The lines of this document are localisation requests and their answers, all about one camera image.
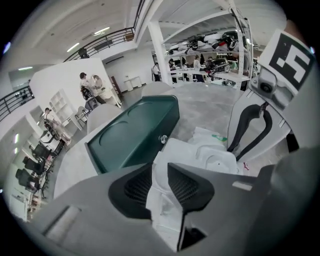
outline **gray panel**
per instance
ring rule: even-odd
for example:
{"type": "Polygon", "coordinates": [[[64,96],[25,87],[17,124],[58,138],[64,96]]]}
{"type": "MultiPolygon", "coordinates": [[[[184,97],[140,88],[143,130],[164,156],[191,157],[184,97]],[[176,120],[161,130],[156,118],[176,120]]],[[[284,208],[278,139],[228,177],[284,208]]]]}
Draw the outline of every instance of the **gray panel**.
{"type": "Polygon", "coordinates": [[[37,212],[32,226],[43,235],[59,224],[65,209],[73,209],[72,224],[63,231],[61,247],[77,255],[164,255],[171,249],[152,228],[150,220],[126,218],[108,197],[111,183],[143,166],[136,165],[79,182],[37,212]]]}

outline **office chair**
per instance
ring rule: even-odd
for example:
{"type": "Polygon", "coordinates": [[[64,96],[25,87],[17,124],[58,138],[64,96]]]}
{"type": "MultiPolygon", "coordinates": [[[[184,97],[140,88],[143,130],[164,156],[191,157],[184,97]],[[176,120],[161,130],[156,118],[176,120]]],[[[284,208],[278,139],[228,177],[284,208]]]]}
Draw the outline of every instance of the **office chair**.
{"type": "Polygon", "coordinates": [[[32,159],[30,159],[29,157],[26,156],[22,162],[24,163],[24,167],[26,169],[34,171],[36,173],[36,175],[41,175],[46,171],[45,170],[46,161],[36,163],[35,161],[33,161],[32,159]]]}
{"type": "Polygon", "coordinates": [[[45,199],[44,190],[46,187],[46,182],[40,187],[40,182],[38,177],[33,177],[26,169],[18,169],[15,173],[15,177],[18,179],[20,186],[25,187],[25,189],[32,194],[35,194],[39,190],[41,191],[41,198],[45,199]]]}

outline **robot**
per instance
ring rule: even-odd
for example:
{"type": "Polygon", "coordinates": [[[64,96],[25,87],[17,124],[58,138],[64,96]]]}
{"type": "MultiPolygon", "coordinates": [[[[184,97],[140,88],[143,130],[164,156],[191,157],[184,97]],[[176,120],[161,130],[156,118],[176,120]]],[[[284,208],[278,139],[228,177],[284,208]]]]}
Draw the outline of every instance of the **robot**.
{"type": "MultiPolygon", "coordinates": [[[[168,184],[183,214],[179,255],[264,254],[293,229],[317,189],[320,78],[315,57],[302,42],[277,30],[258,62],[260,74],[232,109],[228,151],[247,161],[290,130],[300,149],[265,166],[258,177],[169,163],[168,184]],[[258,117],[265,129],[236,150],[258,117]]],[[[36,227],[23,228],[50,255],[175,255],[153,230],[145,208],[151,172],[147,163],[88,178],[42,209],[36,227]]]]}

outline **table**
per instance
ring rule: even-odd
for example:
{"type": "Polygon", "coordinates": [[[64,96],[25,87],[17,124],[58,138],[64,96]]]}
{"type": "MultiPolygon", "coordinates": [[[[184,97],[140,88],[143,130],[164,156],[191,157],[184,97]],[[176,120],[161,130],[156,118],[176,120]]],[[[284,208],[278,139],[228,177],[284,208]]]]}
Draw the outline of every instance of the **table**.
{"type": "MultiPolygon", "coordinates": [[[[227,137],[233,105],[242,93],[241,90],[212,83],[186,84],[163,93],[164,95],[175,95],[179,103],[180,119],[172,131],[171,137],[187,142],[196,127],[218,132],[227,137]]],[[[97,175],[87,154],[85,143],[90,141],[109,122],[110,120],[107,120],[66,153],[57,175],[53,198],[57,198],[76,183],[97,175]]],[[[254,136],[259,132],[257,128],[261,129],[259,127],[261,124],[258,121],[252,122],[252,124],[253,127],[251,125],[243,135],[246,142],[248,142],[248,138],[255,138],[254,136]]],[[[257,176],[261,167],[276,164],[288,153],[287,142],[283,140],[264,154],[248,162],[250,167],[248,174],[257,176]]]]}

